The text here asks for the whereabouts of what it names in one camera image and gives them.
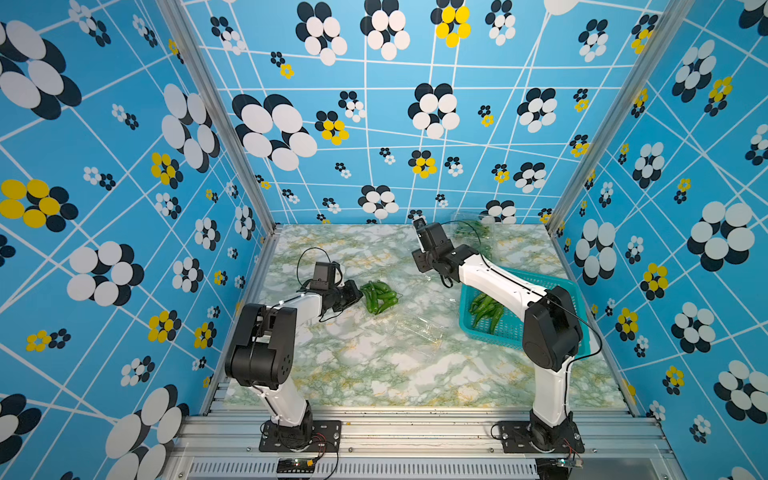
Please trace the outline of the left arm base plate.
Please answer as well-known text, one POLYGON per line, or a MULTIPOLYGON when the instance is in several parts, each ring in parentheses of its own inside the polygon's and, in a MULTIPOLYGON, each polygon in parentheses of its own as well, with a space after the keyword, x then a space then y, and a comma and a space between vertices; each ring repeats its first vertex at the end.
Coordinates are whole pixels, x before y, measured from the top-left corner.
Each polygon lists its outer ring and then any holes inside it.
POLYGON ((260 452, 320 453, 337 452, 342 433, 338 420, 313 420, 299 426, 283 426, 270 420, 260 427, 260 452))

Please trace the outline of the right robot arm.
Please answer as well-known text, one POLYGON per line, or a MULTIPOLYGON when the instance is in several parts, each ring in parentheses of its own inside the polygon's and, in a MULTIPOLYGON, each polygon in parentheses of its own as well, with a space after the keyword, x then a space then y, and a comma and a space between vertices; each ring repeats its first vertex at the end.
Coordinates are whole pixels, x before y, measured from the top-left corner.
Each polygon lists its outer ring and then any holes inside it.
POLYGON ((549 453, 560 446, 584 451, 569 405, 570 370, 587 325, 561 286, 544 288, 501 269, 478 250, 453 245, 439 223, 413 222, 420 247, 412 252, 422 273, 437 272, 448 287, 461 283, 498 302, 523 323, 522 348, 535 366, 528 441, 549 453))

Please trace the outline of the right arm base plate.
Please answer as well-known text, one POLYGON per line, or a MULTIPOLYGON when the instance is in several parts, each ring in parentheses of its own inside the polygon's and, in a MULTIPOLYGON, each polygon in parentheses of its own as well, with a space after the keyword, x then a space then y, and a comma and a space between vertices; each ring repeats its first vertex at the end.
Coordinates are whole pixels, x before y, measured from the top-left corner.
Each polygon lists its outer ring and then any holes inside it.
POLYGON ((491 436, 508 454, 583 454, 582 436, 573 421, 557 427, 526 421, 500 421, 491 427, 491 436))

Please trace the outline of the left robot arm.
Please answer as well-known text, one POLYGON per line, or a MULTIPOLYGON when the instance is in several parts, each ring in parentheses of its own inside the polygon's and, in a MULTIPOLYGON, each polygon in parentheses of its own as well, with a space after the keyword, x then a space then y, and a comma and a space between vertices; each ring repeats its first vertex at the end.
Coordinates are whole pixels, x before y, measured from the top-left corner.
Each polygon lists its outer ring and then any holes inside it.
POLYGON ((296 328, 341 313, 362 299, 352 280, 345 281, 336 261, 315 264, 312 277, 296 294, 274 305, 243 307, 226 355, 226 375, 256 393, 269 411, 263 435, 267 448, 304 450, 322 438, 314 432, 311 405, 299 393, 291 371, 296 328))

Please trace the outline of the green pepper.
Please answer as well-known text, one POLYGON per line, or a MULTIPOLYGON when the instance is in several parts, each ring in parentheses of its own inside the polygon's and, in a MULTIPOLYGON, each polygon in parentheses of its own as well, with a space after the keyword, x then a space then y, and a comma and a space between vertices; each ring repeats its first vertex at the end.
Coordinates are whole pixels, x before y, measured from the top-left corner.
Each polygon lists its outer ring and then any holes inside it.
POLYGON ((490 296, 481 293, 471 303, 469 313, 472 315, 472 327, 475 328, 481 321, 492 319, 496 312, 497 302, 490 296))
POLYGON ((489 313, 489 319, 490 319, 490 326, 488 330, 489 334, 493 335, 495 333, 496 328, 504 315, 504 311, 505 311, 505 307, 502 304, 500 304, 499 302, 494 303, 489 313))

